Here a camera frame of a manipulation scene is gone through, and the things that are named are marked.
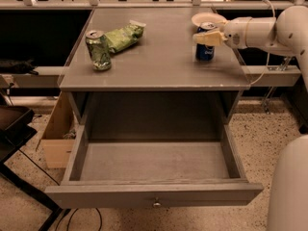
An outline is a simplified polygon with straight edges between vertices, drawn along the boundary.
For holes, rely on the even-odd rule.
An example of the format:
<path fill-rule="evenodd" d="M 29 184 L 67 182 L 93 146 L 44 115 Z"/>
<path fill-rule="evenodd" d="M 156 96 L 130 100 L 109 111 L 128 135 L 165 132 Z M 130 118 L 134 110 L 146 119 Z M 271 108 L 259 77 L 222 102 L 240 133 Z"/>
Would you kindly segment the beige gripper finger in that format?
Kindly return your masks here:
<path fill-rule="evenodd" d="M 225 41 L 227 41 L 227 37 L 224 33 L 220 31 L 208 31 L 194 34 L 192 39 L 197 44 L 203 44 L 208 46 L 220 46 Z"/>

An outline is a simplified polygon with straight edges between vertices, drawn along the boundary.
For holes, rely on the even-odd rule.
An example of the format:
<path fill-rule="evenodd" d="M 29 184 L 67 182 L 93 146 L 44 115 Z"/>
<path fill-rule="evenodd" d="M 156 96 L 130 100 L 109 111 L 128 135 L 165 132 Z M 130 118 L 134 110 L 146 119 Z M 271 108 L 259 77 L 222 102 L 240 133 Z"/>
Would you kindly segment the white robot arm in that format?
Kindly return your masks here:
<path fill-rule="evenodd" d="M 291 6 L 278 17 L 237 17 L 216 22 L 208 32 L 195 33 L 195 43 L 230 48 L 258 48 L 279 56 L 295 57 L 308 89 L 308 8 Z"/>

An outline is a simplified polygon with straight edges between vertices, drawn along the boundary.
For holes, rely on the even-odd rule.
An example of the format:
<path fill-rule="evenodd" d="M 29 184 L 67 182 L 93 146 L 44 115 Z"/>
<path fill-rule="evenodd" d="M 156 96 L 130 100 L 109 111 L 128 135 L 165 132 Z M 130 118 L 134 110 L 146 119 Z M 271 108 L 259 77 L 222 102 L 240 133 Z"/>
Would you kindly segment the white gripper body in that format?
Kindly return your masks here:
<path fill-rule="evenodd" d="M 230 48 L 246 48 L 245 34 L 249 22 L 248 17 L 238 17 L 229 20 L 224 26 L 225 42 Z"/>

